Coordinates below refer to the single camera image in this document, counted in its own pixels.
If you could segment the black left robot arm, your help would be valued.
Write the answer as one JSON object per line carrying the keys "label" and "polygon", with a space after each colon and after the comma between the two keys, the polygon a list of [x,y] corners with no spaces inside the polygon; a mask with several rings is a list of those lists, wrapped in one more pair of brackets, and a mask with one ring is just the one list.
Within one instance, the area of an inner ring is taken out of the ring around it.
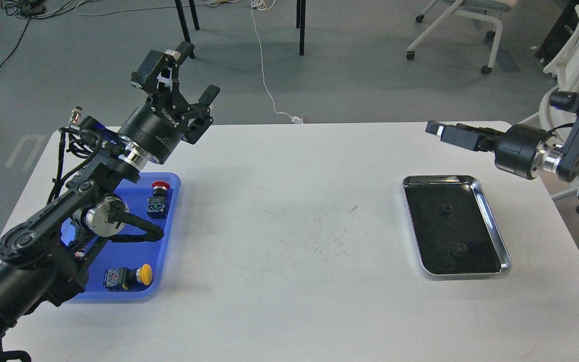
{"label": "black left robot arm", "polygon": [[23,350],[4,351],[2,339],[42,302],[60,306],[83,293],[89,267],[108,242],[159,241],[164,231],[133,215],[115,190],[137,183],[148,162],[163,164],[180,142],[195,144],[212,125],[210,85],[197,103],[179,90],[183,62],[195,53],[184,41],[175,50],[150,51],[131,75],[145,92],[119,131],[75,108],[58,133],[57,175],[46,206],[0,238],[0,361],[30,361]]}

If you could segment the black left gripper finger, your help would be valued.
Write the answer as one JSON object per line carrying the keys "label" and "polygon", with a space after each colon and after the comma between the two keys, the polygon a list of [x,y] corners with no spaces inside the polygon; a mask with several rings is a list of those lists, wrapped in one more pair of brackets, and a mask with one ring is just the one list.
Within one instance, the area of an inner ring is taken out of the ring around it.
{"label": "black left gripper finger", "polygon": [[188,105],[186,111],[180,115],[179,134],[182,141],[195,144],[213,124],[211,104],[219,92],[218,86],[209,85],[199,101]]}
{"label": "black left gripper finger", "polygon": [[160,115],[164,109],[168,116],[191,116],[195,106],[189,105],[179,91],[179,67],[187,57],[193,55],[195,46],[182,42],[175,50],[165,53],[152,50],[137,71],[131,73],[131,85],[147,94],[145,105],[138,106],[132,116],[142,109],[155,109]]}

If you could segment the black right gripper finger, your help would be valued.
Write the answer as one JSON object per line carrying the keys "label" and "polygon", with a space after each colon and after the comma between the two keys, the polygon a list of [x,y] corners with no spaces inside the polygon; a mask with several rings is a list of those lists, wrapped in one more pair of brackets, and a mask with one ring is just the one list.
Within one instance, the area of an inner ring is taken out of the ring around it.
{"label": "black right gripper finger", "polygon": [[440,122],[428,121],[425,132],[437,135],[442,142],[471,151],[493,151],[494,141],[478,141],[475,129],[476,127],[465,124],[444,125]]}
{"label": "black right gripper finger", "polygon": [[505,135],[505,132],[487,127],[478,127],[475,132],[478,134],[478,141],[497,141]]}

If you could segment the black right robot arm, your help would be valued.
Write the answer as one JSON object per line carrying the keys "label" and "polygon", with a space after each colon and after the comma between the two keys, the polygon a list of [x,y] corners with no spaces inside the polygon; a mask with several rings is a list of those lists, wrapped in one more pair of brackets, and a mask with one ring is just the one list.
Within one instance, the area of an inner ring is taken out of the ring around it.
{"label": "black right robot arm", "polygon": [[541,171],[548,171],[569,183],[579,176],[579,93],[556,90],[548,101],[550,106],[576,115],[576,120],[567,125],[570,133],[563,145],[553,143],[555,130],[524,124],[516,124],[501,132],[466,124],[444,125],[430,121],[426,132],[437,135],[442,142],[464,149],[494,153],[495,165],[502,171],[525,179],[537,178]]}

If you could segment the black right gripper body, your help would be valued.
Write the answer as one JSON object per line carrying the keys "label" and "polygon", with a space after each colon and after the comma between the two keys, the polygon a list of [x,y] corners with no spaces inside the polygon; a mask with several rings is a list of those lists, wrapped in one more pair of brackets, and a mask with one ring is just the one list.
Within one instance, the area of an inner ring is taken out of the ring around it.
{"label": "black right gripper body", "polygon": [[524,179],[539,175],[538,150],[551,133],[526,124],[516,124],[501,132],[494,141],[496,168]]}

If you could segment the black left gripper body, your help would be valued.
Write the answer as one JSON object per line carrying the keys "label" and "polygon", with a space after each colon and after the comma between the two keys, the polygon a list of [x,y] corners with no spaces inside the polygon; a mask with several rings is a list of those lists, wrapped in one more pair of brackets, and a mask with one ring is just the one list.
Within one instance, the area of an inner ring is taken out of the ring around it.
{"label": "black left gripper body", "polygon": [[179,142],[195,144],[197,135],[184,134],[169,119],[161,118],[148,104],[139,106],[119,130],[119,135],[135,142],[151,154],[151,162],[164,164]]}

